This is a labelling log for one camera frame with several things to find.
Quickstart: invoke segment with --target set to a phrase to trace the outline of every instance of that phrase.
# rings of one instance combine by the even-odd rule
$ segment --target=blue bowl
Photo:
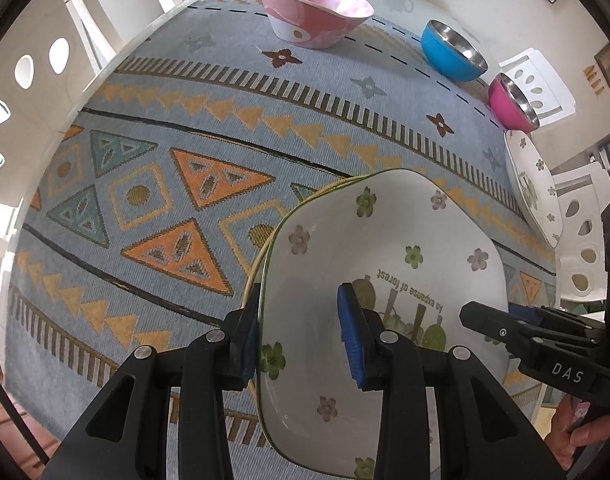
[[[459,33],[431,20],[421,37],[422,51],[443,76],[456,81],[473,81],[487,71],[485,58]]]

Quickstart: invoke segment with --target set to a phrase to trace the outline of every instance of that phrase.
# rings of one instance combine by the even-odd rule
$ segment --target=white plate
[[[505,164],[518,207],[530,227],[554,248],[563,233],[554,178],[527,134],[509,130],[505,145]]]
[[[500,381],[508,363],[504,347],[463,328],[458,313],[470,300],[507,310],[505,278],[491,240],[433,182],[409,170],[331,189],[277,227],[262,275],[263,429],[292,462],[370,478],[382,394],[362,392],[350,375],[336,306],[343,282],[355,282],[362,304],[388,313],[386,326],[408,336],[424,311],[418,324],[424,335],[416,332],[422,345],[465,345]]]

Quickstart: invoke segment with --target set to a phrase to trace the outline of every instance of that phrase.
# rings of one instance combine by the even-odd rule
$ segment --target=magenta bowl
[[[504,73],[499,73],[489,85],[489,107],[507,130],[530,134],[540,126],[536,110],[518,85]]]
[[[328,48],[374,14],[367,0],[262,0],[276,36],[297,46]]]

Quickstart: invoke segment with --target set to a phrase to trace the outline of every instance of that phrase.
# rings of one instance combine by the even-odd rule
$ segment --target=floral bowl
[[[328,48],[374,14],[367,0],[262,0],[276,36],[306,48]]]
[[[563,233],[554,177],[524,132],[505,132],[505,165],[512,193],[525,220],[552,247]]]
[[[432,181],[388,170],[332,187],[290,212],[262,270],[259,415],[288,460],[335,476],[371,478],[382,394],[352,380],[336,294],[352,282],[361,304],[390,330],[427,348],[465,345],[501,381],[502,345],[462,327],[468,301],[507,310],[492,241]],[[434,396],[428,394],[432,469],[440,465]]]

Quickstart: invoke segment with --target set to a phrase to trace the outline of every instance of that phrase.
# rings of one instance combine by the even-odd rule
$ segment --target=finger
[[[576,448],[569,441],[566,431],[552,431],[545,437],[545,444],[554,455],[572,456]]]
[[[556,433],[566,431],[573,419],[574,409],[572,408],[572,399],[569,395],[566,395],[560,401],[551,419],[551,431]]]
[[[560,467],[563,468],[563,471],[569,471],[569,468],[571,468],[572,464],[574,463],[574,459],[572,457],[560,457],[558,458],[558,463],[560,464]]]
[[[570,442],[576,447],[589,446],[610,437],[610,415],[602,416],[574,430]]]

